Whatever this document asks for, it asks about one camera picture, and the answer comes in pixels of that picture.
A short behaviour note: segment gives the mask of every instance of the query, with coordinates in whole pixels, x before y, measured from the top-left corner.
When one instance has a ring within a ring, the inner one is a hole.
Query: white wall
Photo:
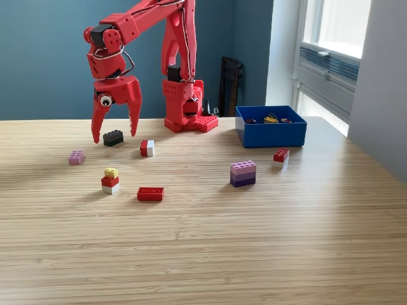
[[[407,1],[372,0],[349,138],[407,182]]]
[[[291,105],[301,0],[274,0],[266,105]]]

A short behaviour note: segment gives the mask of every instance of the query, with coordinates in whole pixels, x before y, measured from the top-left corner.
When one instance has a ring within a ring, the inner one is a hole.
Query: black chair
[[[219,102],[217,105],[217,108],[219,109],[219,117],[225,116],[226,80],[231,81],[230,101],[227,116],[235,116],[238,86],[240,79],[243,78],[242,69],[243,64],[238,60],[229,57],[222,57],[221,84],[219,87]]]

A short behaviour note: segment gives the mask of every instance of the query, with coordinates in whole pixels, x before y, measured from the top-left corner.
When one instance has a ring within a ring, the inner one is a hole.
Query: red robotic arm
[[[134,68],[124,46],[139,35],[167,18],[162,49],[162,73],[168,76],[163,81],[166,97],[167,117],[165,125],[178,132],[183,129],[208,131],[208,118],[202,116],[204,86],[195,81],[197,41],[195,37],[195,0],[142,0],[126,13],[115,13],[100,21],[95,28],[87,28],[85,40],[90,43],[88,61],[92,76],[96,78],[93,98],[92,135],[99,142],[100,128],[111,104],[127,104],[131,134],[135,135],[142,104],[139,81],[135,76],[126,76]],[[179,51],[181,67],[176,63]],[[125,55],[132,68],[126,69]],[[212,128],[217,119],[209,120]]]

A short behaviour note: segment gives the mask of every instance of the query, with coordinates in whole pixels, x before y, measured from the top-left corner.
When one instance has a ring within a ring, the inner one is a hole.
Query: blue plastic bin
[[[279,121],[289,119],[292,123],[261,124],[271,112]],[[245,124],[247,119],[258,124]],[[245,148],[302,146],[307,122],[289,106],[238,106],[236,131]]]

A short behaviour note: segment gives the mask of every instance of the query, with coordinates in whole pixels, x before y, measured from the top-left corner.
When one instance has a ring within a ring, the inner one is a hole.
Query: lavender lego brick
[[[243,173],[241,175],[235,175],[234,173],[230,172],[230,179],[236,182],[252,178],[256,178],[256,172]]]
[[[230,179],[230,184],[233,185],[234,187],[241,187],[241,186],[249,186],[251,184],[256,183],[256,178],[251,178],[251,179],[246,179],[246,180],[241,180],[241,181],[234,181],[233,179]]]
[[[68,162],[70,165],[82,164],[84,156],[83,151],[73,151],[68,159]]]
[[[252,173],[256,171],[256,164],[253,161],[244,161],[232,163],[230,165],[230,172],[234,175],[242,175],[244,173]]]

